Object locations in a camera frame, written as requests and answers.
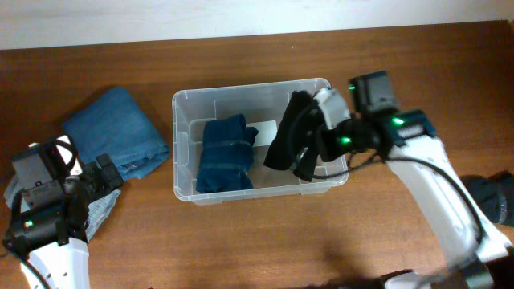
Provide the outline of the taped dark blue cloth roll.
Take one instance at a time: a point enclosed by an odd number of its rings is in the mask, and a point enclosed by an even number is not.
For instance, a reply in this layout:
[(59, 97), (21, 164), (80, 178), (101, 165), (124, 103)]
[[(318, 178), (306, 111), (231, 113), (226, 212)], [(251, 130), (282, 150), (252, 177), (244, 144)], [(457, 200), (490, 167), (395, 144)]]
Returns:
[(196, 191), (221, 193), (253, 189), (248, 172), (254, 163), (253, 146), (259, 130), (236, 114), (206, 123), (202, 138)]

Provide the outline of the dark blue jeans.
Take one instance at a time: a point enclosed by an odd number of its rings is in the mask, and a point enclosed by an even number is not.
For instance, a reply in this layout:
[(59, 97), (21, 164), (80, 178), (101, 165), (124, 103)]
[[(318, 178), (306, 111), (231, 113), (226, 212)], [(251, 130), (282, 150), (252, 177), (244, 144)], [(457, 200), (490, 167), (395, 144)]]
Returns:
[(62, 124), (84, 163), (107, 154), (124, 180), (141, 179), (168, 160), (164, 138), (128, 90), (115, 87)]

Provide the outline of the taped black cloth roll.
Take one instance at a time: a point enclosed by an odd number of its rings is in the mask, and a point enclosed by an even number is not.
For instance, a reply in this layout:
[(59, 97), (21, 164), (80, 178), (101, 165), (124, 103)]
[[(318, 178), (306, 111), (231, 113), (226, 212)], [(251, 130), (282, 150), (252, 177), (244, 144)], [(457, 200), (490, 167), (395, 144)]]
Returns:
[(513, 227), (513, 174), (466, 175), (461, 181), (490, 222)]
[(319, 150), (316, 145), (316, 130), (324, 124), (322, 113), (310, 108), (314, 99), (307, 91), (294, 91), (284, 111), (275, 139), (272, 141), (264, 165), (274, 170), (295, 167), (293, 174), (304, 181), (312, 181)]

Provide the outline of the light blue jeans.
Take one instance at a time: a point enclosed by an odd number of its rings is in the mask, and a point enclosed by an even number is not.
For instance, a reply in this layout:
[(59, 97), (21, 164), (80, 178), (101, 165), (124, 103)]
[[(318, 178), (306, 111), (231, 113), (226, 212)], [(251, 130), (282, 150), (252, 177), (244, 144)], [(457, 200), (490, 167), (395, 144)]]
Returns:
[[(23, 187), (19, 178), (14, 175), (9, 181), (9, 184), (3, 194), (3, 197), (6, 200), (6, 204), (10, 209), (12, 208), (15, 194), (20, 192), (22, 189)], [(88, 228), (86, 229), (86, 236), (88, 241), (92, 239), (102, 223), (108, 218), (114, 205), (116, 204), (116, 199), (120, 196), (120, 194), (120, 189), (113, 190), (106, 197), (94, 201), (88, 206)]]

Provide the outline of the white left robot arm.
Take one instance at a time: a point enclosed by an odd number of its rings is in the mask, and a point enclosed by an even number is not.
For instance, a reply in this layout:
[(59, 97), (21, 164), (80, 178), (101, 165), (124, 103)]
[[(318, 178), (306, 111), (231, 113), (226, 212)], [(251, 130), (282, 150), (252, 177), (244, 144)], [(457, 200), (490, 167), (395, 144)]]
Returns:
[(23, 189), (14, 196), (2, 245), (19, 260), (32, 288), (90, 287), (89, 206), (124, 184), (107, 154), (78, 175), (71, 167), (62, 158), (56, 175), (42, 163), (19, 166)]

